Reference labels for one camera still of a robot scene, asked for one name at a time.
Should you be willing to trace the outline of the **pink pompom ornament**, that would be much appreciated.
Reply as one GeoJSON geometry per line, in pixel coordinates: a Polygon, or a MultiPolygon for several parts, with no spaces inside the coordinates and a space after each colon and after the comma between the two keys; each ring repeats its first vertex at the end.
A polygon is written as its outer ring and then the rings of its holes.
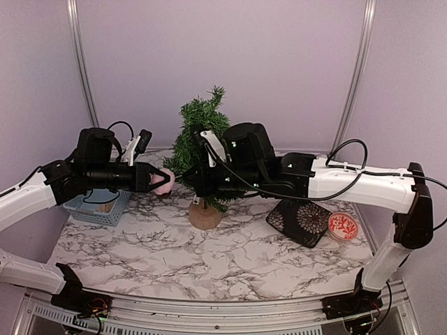
{"type": "Polygon", "coordinates": [[[175,183],[175,174],[171,170],[163,167],[160,169],[160,171],[166,173],[170,177],[170,180],[166,181],[165,177],[160,176],[158,174],[153,174],[151,176],[151,181],[150,181],[151,185],[156,184],[160,181],[164,182],[163,185],[160,185],[159,187],[157,187],[153,190],[153,192],[156,195],[164,195],[166,193],[171,192],[171,190],[173,189],[174,183],[175,183]]]}

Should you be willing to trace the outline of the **clear string ornament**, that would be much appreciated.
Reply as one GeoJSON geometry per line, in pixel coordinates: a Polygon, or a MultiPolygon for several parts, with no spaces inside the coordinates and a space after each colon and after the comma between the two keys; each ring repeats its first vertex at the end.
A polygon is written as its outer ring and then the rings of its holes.
{"type": "Polygon", "coordinates": [[[200,198],[199,197],[197,197],[196,195],[193,197],[193,202],[192,202],[193,204],[195,204],[195,205],[199,205],[199,203],[200,203],[200,198]]]}

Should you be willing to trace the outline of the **small green christmas tree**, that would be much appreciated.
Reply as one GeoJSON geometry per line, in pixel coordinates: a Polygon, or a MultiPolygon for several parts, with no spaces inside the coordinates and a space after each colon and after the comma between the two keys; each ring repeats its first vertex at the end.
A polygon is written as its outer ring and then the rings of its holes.
{"type": "MultiPolygon", "coordinates": [[[[203,131],[212,131],[221,140],[223,132],[230,127],[229,118],[219,111],[226,90],[214,86],[208,92],[210,97],[193,98],[180,108],[183,118],[182,130],[173,143],[173,155],[163,160],[163,166],[174,172],[176,182],[190,191],[193,187],[195,172],[193,168],[204,163],[209,166],[209,156],[205,148],[203,131]]],[[[189,221],[199,230],[212,230],[221,222],[228,202],[244,197],[244,191],[217,191],[214,195],[199,195],[198,203],[189,206],[189,221]]]]}

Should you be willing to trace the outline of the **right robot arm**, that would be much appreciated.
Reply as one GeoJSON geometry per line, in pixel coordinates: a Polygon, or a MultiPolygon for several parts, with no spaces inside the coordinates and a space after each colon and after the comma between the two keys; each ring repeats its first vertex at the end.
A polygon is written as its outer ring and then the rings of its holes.
{"type": "Polygon", "coordinates": [[[199,161],[186,172],[198,197],[256,191],[264,198],[341,200],[393,211],[393,228],[367,266],[360,270],[346,307],[359,313],[370,305],[409,254],[429,244],[433,204],[422,167],[384,169],[334,162],[331,157],[288,153],[278,157],[262,124],[231,126],[217,137],[193,130],[199,161]]]}

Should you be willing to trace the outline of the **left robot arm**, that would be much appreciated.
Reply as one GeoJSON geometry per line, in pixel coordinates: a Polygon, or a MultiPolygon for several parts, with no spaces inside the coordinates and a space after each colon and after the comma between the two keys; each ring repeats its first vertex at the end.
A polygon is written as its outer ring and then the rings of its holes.
{"type": "MultiPolygon", "coordinates": [[[[1,229],[94,189],[169,193],[175,181],[171,171],[135,161],[151,136],[151,132],[142,131],[123,149],[109,129],[81,130],[77,147],[68,158],[37,167],[25,180],[1,193],[1,229]]],[[[74,311],[83,310],[89,301],[70,267],[44,264],[7,251],[1,251],[1,282],[60,294],[74,311]]]]}

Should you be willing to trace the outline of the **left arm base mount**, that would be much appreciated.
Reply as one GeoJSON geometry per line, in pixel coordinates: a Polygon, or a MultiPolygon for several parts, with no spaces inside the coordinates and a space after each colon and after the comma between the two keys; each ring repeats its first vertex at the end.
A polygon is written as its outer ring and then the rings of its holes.
{"type": "Polygon", "coordinates": [[[80,314],[79,318],[108,314],[112,297],[96,292],[72,291],[52,295],[51,304],[80,314]]]}

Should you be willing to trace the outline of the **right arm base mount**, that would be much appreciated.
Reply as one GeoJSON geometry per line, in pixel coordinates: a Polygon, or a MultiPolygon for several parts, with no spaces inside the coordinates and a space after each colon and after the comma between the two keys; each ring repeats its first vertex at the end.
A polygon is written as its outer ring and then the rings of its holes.
{"type": "Polygon", "coordinates": [[[322,299],[322,305],[326,318],[332,320],[373,311],[375,308],[381,308],[383,302],[376,294],[355,294],[352,292],[326,297],[322,299]]]}

